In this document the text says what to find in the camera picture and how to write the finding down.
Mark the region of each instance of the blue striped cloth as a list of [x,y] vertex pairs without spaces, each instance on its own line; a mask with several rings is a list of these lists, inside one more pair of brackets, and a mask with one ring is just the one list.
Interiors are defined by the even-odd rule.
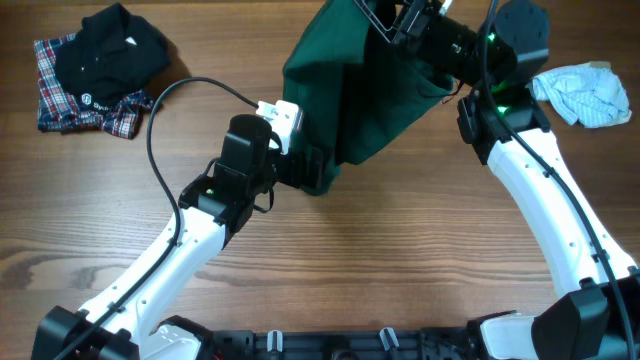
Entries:
[[538,101],[551,101],[569,124],[580,121],[587,128],[623,124],[631,118],[629,99],[620,79],[609,69],[590,63],[564,66],[533,78]]

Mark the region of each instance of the wood surface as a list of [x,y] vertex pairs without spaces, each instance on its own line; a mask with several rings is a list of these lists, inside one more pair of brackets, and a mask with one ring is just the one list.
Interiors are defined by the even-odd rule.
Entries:
[[[0,359],[28,358],[40,319],[54,305],[76,309],[115,280],[171,214],[143,136],[37,131],[33,41],[77,31],[105,1],[63,3],[0,6]],[[610,61],[640,111],[639,3],[541,4],[552,21],[546,68]],[[477,28],[487,5],[457,0],[450,15]],[[282,65],[320,6],[246,0],[127,8],[174,44],[177,65],[154,92],[192,74],[273,102]],[[596,213],[638,258],[637,116],[586,130],[544,109]],[[245,112],[208,85],[167,101],[154,149],[174,194],[219,154],[229,119]],[[254,214],[167,315],[213,330],[314,331],[453,326],[496,311],[543,311],[555,296],[542,254],[510,195],[460,139],[456,117],[455,101],[435,107],[365,164],[344,166],[327,196],[276,186],[273,211]]]

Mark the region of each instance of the wood grain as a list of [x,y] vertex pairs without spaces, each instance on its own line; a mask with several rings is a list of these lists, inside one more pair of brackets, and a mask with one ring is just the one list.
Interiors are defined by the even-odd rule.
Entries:
[[[103,5],[0,6],[0,358],[25,359],[38,321],[77,308],[115,280],[170,217],[144,138],[41,134],[33,41],[77,31]],[[456,1],[477,27],[488,2]],[[547,68],[607,60],[640,109],[637,2],[541,2],[550,14]],[[320,2],[131,4],[175,45],[185,74],[275,101],[281,68]],[[640,255],[640,125],[569,127],[549,106],[560,147],[612,235]],[[176,92],[159,115],[155,154],[178,194],[217,155],[229,119],[250,112],[206,85]],[[327,196],[276,187],[178,297],[169,314],[215,330],[362,330],[461,325],[554,301],[547,266],[509,194],[458,133],[454,102],[342,175]]]

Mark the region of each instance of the red and blue plaid fabric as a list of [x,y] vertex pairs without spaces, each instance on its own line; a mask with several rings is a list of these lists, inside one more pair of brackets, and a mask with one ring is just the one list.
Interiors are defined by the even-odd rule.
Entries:
[[72,132],[99,128],[114,136],[133,138],[136,123],[140,119],[140,108],[151,109],[153,98],[145,89],[140,89],[122,98],[107,114],[101,114],[66,93],[55,76],[55,50],[74,38],[75,34],[71,34],[59,39],[36,41],[34,44],[40,89],[38,130]]

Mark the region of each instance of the wooden tabletop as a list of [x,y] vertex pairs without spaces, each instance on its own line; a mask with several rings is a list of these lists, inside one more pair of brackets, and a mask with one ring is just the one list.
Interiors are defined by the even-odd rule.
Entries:
[[[55,305],[75,310],[108,286],[171,215],[143,136],[129,141],[99,131],[63,136],[36,129],[33,41],[77,31],[82,17],[107,1],[44,3],[0,7],[2,359],[28,358],[43,316]],[[638,2],[541,4],[552,22],[546,68],[610,61],[631,108],[640,111]],[[177,49],[177,65],[154,82],[155,92],[191,74],[273,102],[282,93],[282,65],[321,5],[126,7]],[[458,0],[450,15],[475,29],[487,5]],[[174,194],[219,154],[229,119],[251,110],[203,84],[167,101],[156,119],[154,149]],[[637,117],[586,130],[569,127],[547,105],[544,110],[596,213],[638,258]],[[277,185],[273,211],[254,214],[167,316],[213,330],[318,331],[454,326],[496,311],[543,311],[555,295],[542,253],[511,196],[462,142],[456,118],[455,101],[433,108],[365,164],[343,166],[326,196]]]

